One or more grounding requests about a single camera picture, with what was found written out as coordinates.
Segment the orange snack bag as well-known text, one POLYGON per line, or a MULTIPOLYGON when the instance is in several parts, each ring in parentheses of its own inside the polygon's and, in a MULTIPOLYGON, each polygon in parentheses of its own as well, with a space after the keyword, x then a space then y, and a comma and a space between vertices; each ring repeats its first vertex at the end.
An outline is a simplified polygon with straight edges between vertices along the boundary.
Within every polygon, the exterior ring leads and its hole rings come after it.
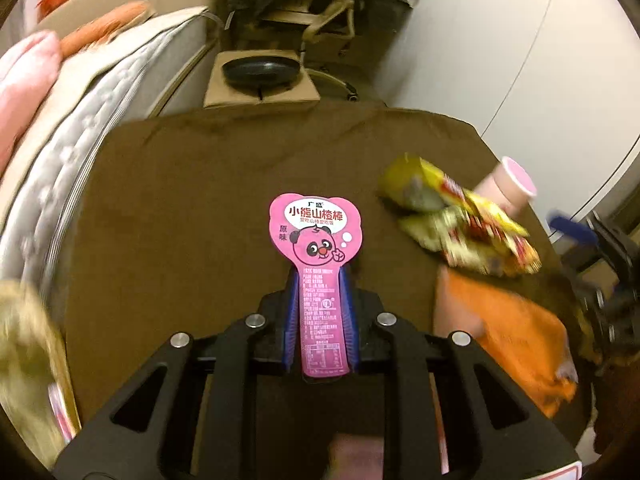
POLYGON ((514 292, 439 269, 433 332, 468 333, 548 417, 573 400, 577 370, 563 323, 514 292))

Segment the yellow noodle snack bag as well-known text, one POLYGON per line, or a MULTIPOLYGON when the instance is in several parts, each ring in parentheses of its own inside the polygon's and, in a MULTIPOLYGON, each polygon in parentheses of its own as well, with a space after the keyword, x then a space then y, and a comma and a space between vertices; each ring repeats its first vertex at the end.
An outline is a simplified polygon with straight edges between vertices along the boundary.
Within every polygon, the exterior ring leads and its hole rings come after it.
POLYGON ((452 268, 495 276, 541 269, 525 228, 419 156, 405 154, 387 166, 380 194, 402 211, 401 231, 452 268))

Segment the pink bear candy wrapper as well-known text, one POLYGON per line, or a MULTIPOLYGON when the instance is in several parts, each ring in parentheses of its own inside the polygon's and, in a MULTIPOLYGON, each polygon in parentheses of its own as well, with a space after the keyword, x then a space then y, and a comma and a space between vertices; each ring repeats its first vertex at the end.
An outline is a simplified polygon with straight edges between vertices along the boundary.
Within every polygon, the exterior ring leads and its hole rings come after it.
POLYGON ((349 374, 358 342, 346 266, 362 245, 358 208, 346 198, 284 193, 269 206, 269 235, 297 274, 303 373, 313 380, 349 374))

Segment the yellow plastic trash bag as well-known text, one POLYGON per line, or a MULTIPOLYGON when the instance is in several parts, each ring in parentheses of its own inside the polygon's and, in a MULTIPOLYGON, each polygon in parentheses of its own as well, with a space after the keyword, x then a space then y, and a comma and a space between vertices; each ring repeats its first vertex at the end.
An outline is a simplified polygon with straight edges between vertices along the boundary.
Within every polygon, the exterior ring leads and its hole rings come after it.
POLYGON ((1 407, 47 469, 81 430, 62 334, 38 292, 11 280, 1 282, 1 407))

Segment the pink lidded jar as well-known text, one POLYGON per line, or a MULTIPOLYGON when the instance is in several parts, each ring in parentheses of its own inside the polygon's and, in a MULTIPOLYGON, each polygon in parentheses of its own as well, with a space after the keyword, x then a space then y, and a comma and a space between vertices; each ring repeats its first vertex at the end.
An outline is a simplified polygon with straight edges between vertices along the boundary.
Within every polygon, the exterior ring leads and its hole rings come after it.
POLYGON ((532 178, 509 156, 503 156, 473 192, 497 204, 510 217, 515 217, 537 196, 532 178))

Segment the brown table cloth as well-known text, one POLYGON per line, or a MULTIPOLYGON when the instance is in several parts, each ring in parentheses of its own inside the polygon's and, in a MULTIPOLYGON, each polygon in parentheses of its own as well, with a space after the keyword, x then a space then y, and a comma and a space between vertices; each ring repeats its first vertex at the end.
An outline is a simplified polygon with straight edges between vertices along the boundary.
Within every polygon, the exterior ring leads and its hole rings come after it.
POLYGON ((429 330, 439 261, 378 197, 381 174, 403 154, 468 188, 497 162, 466 122, 375 102, 206 108, 112 130, 82 196, 67 274, 67 359, 81 417, 172 334, 220 333, 284 286, 290 266, 268 233, 270 204, 283 193, 355 204, 355 283, 429 330))

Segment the office chair with dark cover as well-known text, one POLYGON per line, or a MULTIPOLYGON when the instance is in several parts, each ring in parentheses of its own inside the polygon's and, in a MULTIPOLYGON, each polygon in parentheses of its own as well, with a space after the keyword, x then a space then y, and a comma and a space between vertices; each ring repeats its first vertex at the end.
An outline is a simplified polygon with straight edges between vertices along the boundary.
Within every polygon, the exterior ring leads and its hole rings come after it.
POLYGON ((419 0, 224 0, 233 47, 312 62, 378 62, 419 0))

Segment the white quilted mattress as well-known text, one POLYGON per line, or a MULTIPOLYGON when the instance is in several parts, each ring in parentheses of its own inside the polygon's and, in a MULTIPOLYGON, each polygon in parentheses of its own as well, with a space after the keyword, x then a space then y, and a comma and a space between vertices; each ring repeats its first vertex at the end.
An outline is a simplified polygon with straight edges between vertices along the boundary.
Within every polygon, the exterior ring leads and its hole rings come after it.
POLYGON ((93 159, 118 125, 202 105, 214 48, 202 6, 65 61, 1 178, 1 276, 45 290, 93 159))

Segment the black round stool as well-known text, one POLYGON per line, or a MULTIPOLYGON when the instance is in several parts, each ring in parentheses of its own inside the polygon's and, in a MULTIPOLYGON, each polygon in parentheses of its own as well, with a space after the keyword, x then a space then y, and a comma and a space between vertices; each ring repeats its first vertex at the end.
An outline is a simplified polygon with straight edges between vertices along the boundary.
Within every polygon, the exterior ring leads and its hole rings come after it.
POLYGON ((225 62, 222 66, 222 74, 228 84, 254 90, 292 84, 299 73, 299 62, 281 55, 246 56, 225 62))

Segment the pink quilt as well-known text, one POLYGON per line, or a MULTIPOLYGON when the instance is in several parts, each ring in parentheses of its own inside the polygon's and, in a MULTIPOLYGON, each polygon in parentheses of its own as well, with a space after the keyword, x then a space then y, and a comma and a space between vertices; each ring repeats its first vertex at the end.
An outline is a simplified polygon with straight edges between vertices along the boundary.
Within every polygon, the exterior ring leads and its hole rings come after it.
POLYGON ((46 98, 62 64, 58 35, 35 32, 1 58, 1 173, 46 98))

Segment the orange pillow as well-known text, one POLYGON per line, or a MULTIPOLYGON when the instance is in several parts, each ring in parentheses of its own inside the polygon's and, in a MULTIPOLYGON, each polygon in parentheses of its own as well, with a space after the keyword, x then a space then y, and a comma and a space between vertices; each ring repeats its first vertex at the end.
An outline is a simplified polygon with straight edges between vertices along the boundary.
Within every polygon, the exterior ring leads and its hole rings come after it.
POLYGON ((152 6, 143 0, 131 1, 83 24, 61 39, 64 60, 96 44, 108 44, 118 34, 140 25, 154 14, 152 6))

